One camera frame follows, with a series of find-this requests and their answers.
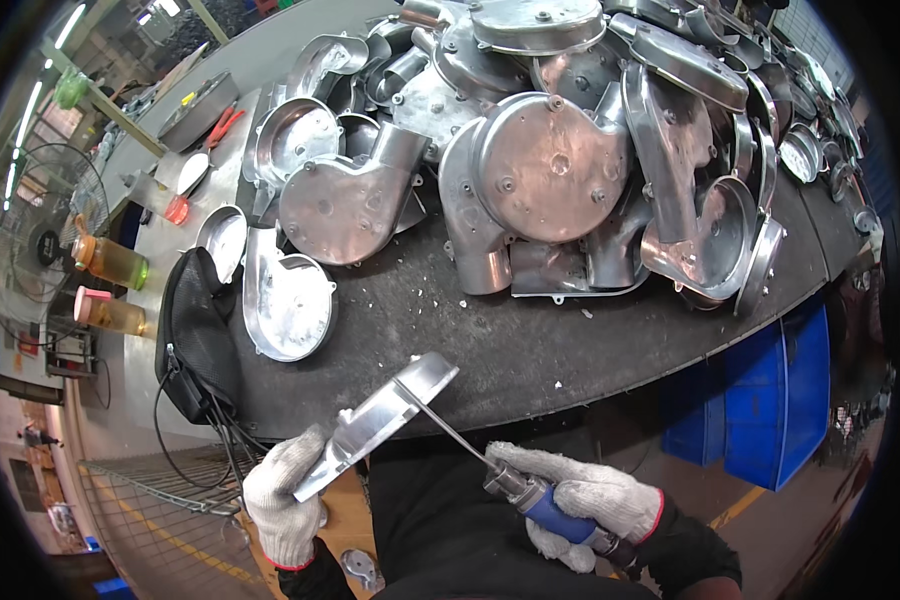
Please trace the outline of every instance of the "red-handled pliers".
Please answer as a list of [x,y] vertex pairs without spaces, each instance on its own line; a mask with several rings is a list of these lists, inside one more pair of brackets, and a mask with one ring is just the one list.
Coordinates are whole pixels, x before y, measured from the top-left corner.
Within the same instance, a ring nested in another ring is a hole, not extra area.
[[224,138],[224,134],[226,134],[230,129],[230,126],[233,125],[233,122],[247,112],[246,110],[241,110],[237,114],[233,114],[236,108],[237,102],[233,102],[226,108],[223,114],[219,115],[219,120],[216,121],[216,125],[213,127],[213,130],[210,131],[210,136],[207,138],[207,150],[216,148],[217,144],[220,143],[220,140]]

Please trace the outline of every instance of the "blue tool handle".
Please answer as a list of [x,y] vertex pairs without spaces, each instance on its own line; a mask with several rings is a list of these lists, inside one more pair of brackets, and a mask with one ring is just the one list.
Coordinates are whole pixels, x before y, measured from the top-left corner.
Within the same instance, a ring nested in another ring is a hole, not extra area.
[[564,536],[571,544],[587,544],[597,528],[597,521],[570,516],[561,510],[554,501],[554,487],[549,483],[545,485],[546,490],[540,499],[524,510],[524,517],[549,532]]

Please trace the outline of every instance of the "fluorescent light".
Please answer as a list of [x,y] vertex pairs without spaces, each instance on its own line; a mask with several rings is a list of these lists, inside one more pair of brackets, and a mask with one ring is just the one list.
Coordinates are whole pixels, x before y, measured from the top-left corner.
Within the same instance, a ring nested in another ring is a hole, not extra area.
[[[3,193],[3,198],[9,200],[13,195],[13,179],[17,175],[17,163],[10,163],[10,170],[6,172],[6,191]],[[3,210],[9,209],[9,202],[3,203]]]
[[180,12],[180,6],[174,0],[156,0],[153,4],[166,11],[169,17],[175,17]]
[[24,136],[27,134],[27,126],[30,124],[31,115],[34,114],[36,97],[41,88],[43,88],[43,81],[37,81],[33,91],[30,92],[30,99],[26,102],[26,109],[24,109],[24,120],[20,122],[20,130],[17,131],[17,143],[15,144],[17,148],[24,145]]
[[67,21],[67,24],[63,26],[63,30],[60,31],[60,35],[56,39],[56,43],[53,44],[53,47],[57,50],[63,47],[63,42],[66,42],[67,36],[70,35],[70,32],[74,29],[74,25],[77,25],[77,19],[81,18],[81,15],[84,14],[84,9],[87,8],[87,5],[81,4],[73,9],[73,14],[70,15],[70,19]]

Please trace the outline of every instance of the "white work glove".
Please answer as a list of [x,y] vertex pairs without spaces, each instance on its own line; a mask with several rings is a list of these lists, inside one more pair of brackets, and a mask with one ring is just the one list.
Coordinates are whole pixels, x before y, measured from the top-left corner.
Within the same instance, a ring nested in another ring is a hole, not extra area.
[[[553,501],[571,517],[596,520],[600,526],[633,544],[646,540],[657,527],[663,492],[632,475],[604,464],[578,462],[543,450],[527,450],[508,441],[492,441],[486,456],[510,463],[517,471],[537,475],[552,484]],[[548,559],[560,559],[577,573],[589,573],[596,557],[589,546],[570,543],[527,519],[527,534]]]
[[294,491],[323,452],[324,436],[312,425],[276,444],[243,480],[243,501],[260,532],[260,546],[282,570],[301,570],[314,558],[321,501],[313,496],[298,502]]

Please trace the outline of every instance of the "green plastic bag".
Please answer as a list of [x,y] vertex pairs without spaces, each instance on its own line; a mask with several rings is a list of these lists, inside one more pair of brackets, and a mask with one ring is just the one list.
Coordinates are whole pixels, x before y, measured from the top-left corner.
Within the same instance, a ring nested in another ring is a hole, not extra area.
[[74,67],[67,67],[53,91],[53,102],[64,111],[70,111],[81,101],[90,87],[90,79]]

